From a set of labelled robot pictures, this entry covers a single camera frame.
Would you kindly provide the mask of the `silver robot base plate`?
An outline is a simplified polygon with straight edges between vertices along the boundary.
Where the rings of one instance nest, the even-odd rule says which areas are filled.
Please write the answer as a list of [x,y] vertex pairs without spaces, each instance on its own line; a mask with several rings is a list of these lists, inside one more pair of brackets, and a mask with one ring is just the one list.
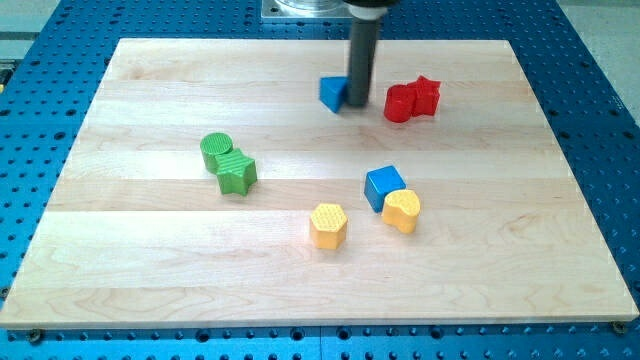
[[262,0],[261,17],[267,19],[348,18],[342,0]]

